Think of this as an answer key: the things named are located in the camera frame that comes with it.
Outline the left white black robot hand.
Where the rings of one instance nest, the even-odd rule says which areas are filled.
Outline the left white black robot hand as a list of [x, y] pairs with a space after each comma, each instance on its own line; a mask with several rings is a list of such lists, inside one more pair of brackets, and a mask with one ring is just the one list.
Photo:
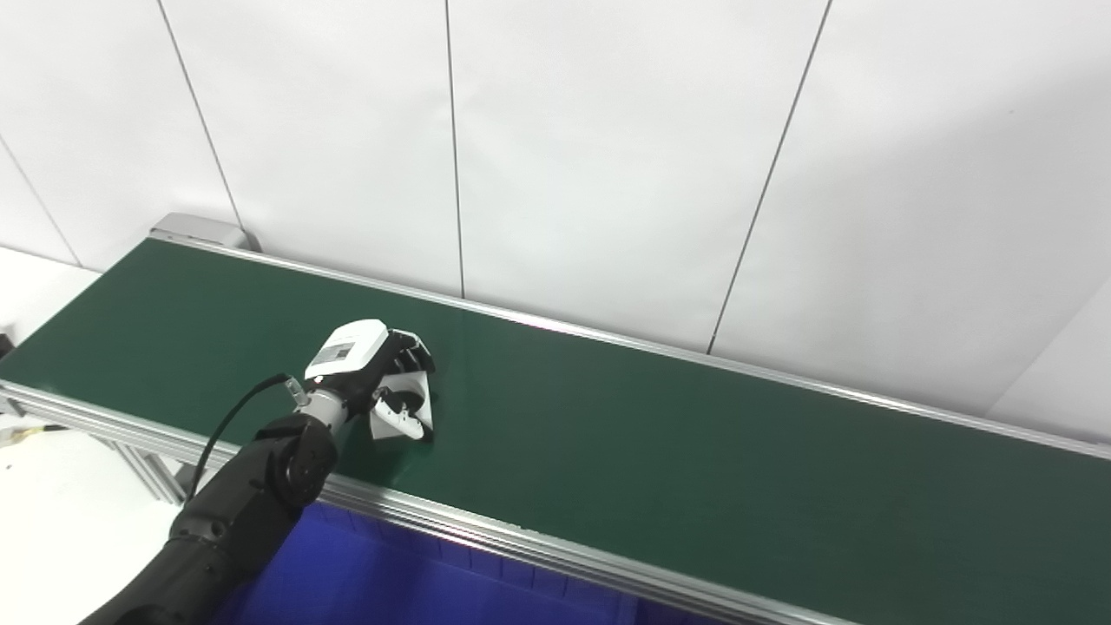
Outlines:
[[373, 438], [433, 437], [431, 352], [412, 332], [361, 319], [337, 327], [306, 367], [299, 411], [340, 431], [366, 419]]

